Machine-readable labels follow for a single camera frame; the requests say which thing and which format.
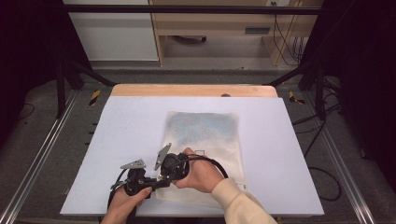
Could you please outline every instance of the aluminum rail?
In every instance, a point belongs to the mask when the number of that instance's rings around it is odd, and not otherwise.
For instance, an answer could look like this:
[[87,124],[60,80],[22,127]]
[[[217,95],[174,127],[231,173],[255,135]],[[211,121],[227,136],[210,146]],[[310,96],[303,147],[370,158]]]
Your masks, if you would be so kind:
[[90,13],[202,13],[334,15],[339,10],[321,7],[236,7],[236,6],[147,6],[147,5],[44,5],[46,10]]
[[12,197],[11,201],[7,205],[6,209],[2,212],[0,216],[0,224],[11,224],[17,218],[18,213],[21,211],[24,201],[26,200],[30,190],[32,189],[35,180],[37,179],[44,162],[46,161],[48,155],[50,154],[52,147],[66,122],[70,111],[76,101],[78,91],[71,90],[70,96],[67,100],[67,107],[63,115],[56,119],[52,125],[46,140],[41,146],[40,150],[35,156],[35,160],[32,162],[29,170],[27,171],[25,177],[23,178],[20,186]]
[[[315,114],[316,112],[312,93],[303,91],[303,95],[312,113]],[[318,118],[316,119],[316,122],[318,125],[320,125],[320,120]],[[332,160],[332,164],[334,165],[338,177],[340,178],[340,181],[344,187],[344,191],[346,192],[346,195],[348,196],[350,203],[355,210],[359,222],[361,224],[374,224],[374,217],[371,214],[366,201],[364,201],[361,191],[359,190],[355,180],[352,177],[352,174],[349,172],[349,169],[344,163],[344,160],[342,159],[337,146],[332,140],[330,132],[326,126],[324,126],[322,130],[322,136],[323,143],[326,146],[327,152],[329,153],[329,156]]]

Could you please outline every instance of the white cabinet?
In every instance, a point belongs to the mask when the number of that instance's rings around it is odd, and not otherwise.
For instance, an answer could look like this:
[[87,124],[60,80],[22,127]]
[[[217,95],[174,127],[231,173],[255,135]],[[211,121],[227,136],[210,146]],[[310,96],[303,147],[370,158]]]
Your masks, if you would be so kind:
[[[147,5],[147,0],[64,0],[65,4]],[[69,13],[90,61],[158,61],[148,13]]]

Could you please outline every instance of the sleeve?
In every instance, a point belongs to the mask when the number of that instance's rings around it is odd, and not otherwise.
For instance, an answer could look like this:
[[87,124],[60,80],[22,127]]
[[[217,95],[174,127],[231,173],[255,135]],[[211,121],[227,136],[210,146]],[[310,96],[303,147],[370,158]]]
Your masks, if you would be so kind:
[[227,224],[276,224],[260,203],[239,189],[232,178],[220,181],[213,189],[212,197],[224,209]]

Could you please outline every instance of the white board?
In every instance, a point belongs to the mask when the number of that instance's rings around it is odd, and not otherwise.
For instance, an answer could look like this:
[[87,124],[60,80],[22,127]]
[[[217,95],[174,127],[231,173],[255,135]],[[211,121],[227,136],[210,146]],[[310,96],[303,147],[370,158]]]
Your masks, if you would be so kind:
[[[110,186],[128,162],[143,159],[146,176],[155,177],[169,111],[237,114],[247,191],[273,216],[324,214],[282,99],[149,96],[109,97],[61,214],[103,215]],[[218,217],[223,211],[160,201],[152,193],[137,215]]]

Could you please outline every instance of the black curtain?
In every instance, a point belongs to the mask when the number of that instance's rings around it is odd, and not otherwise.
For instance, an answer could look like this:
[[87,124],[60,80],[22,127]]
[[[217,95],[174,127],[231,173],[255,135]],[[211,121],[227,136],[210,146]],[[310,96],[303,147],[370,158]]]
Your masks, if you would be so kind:
[[[62,0],[0,1],[0,146],[10,134],[26,93],[56,78],[60,61],[72,59],[91,68],[65,11],[42,10]],[[66,68],[68,74],[78,71]]]
[[[325,1],[332,7],[343,1]],[[319,17],[303,57],[308,61],[341,14]],[[337,24],[321,67],[339,77],[341,103],[361,146],[396,191],[396,1],[357,0]]]

